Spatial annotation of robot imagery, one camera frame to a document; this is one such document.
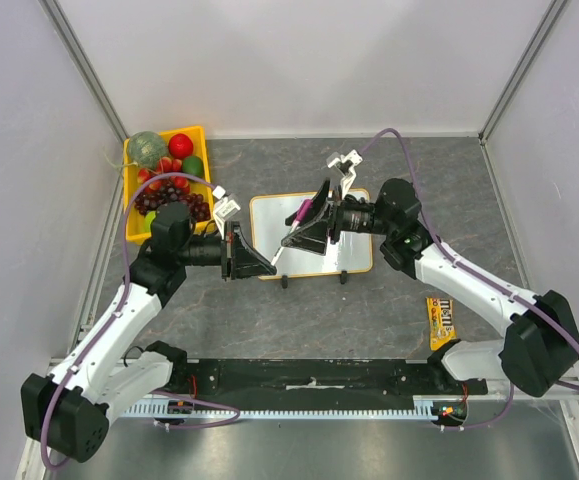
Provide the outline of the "pink capped whiteboard marker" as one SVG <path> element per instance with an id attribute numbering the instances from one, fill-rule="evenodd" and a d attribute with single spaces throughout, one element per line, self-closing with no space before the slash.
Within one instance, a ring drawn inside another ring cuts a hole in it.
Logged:
<path id="1" fill-rule="evenodd" d="M 306 214 L 308 213 L 308 211 L 310 210 L 312 205 L 312 201 L 310 199 L 306 199 L 304 200 L 299 209 L 297 210 L 295 217 L 290 225 L 290 233 L 293 233 L 302 223 L 302 221 L 304 220 Z M 275 266 L 278 262 L 278 260 L 281 258 L 283 252 L 285 250 L 285 247 L 283 245 L 280 245 L 279 248 L 277 249 L 277 251 L 275 252 L 272 260 L 271 260 L 271 265 Z"/>

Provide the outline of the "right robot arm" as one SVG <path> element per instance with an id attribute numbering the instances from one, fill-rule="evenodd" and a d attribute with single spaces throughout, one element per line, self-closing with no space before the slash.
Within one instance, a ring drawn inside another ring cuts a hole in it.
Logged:
<path id="1" fill-rule="evenodd" d="M 342 196 L 324 181 L 318 192 L 286 218 L 281 244 L 323 255 L 342 233 L 382 237 L 388 265 L 448 294 L 483 318 L 498 334 L 495 341 L 453 341 L 427 368 L 436 392 L 452 392 L 462 381 L 505 376 L 532 397 L 561 383 L 579 360 L 579 332 L 569 302 L 550 290 L 538 295 L 508 284 L 457 254 L 433 236 L 419 216 L 414 186 L 392 178 L 375 202 Z"/>

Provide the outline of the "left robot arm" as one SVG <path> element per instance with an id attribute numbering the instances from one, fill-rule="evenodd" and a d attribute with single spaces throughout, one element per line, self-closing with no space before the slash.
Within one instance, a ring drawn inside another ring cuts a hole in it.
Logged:
<path id="1" fill-rule="evenodd" d="M 100 448 L 110 427 L 146 395 L 177 393 L 188 382 L 185 351 L 162 341 L 137 361 L 115 368 L 140 331 L 165 307 L 189 266 L 217 266 L 225 280 L 273 275 L 275 267 L 243 238 L 234 220 L 236 200 L 213 210 L 217 233 L 197 234 L 183 202 L 161 207 L 151 236 L 125 269 L 124 282 L 93 329 L 46 376 L 30 375 L 21 387 L 26 435 L 41 445 L 45 466 L 53 452 L 83 463 Z"/>

